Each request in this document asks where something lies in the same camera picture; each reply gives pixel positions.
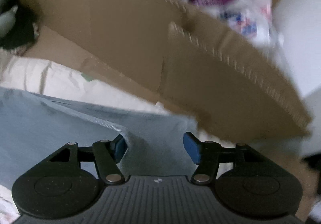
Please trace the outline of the blue denim drawstring shorts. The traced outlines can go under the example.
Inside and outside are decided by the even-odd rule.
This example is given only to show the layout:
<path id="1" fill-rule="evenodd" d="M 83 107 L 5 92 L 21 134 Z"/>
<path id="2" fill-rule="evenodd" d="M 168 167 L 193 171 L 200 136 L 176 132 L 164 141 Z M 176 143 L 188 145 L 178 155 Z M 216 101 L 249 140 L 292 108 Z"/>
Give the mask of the blue denim drawstring shorts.
<path id="1" fill-rule="evenodd" d="M 121 134 L 128 146 L 119 168 L 126 176 L 190 176 L 183 147 L 197 132 L 191 117 L 121 110 L 16 89 L 1 89 L 1 184 L 15 180 L 68 142 L 91 146 Z"/>

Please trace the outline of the black garment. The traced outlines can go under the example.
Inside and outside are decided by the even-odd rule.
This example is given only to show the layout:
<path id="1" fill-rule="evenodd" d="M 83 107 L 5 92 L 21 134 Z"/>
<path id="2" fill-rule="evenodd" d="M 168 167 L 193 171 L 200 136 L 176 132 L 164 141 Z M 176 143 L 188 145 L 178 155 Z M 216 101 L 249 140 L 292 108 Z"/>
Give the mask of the black garment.
<path id="1" fill-rule="evenodd" d="M 2 13 L 17 7 L 13 28 L 1 38 L 1 49 L 14 55 L 23 55 L 26 50 L 36 43 L 39 36 L 38 19 L 36 14 L 23 5 L 20 0 L 9 0 L 2 8 Z"/>

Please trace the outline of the white patterned bed sheet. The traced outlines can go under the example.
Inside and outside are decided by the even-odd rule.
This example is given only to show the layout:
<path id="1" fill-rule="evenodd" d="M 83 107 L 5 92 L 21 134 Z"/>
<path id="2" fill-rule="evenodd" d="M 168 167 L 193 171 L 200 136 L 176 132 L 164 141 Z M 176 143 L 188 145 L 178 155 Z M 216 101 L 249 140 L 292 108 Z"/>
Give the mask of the white patterned bed sheet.
<path id="1" fill-rule="evenodd" d="M 1 87 L 117 109 L 170 114 L 159 102 L 152 104 L 100 80 L 90 80 L 79 71 L 4 50 L 1 50 Z"/>

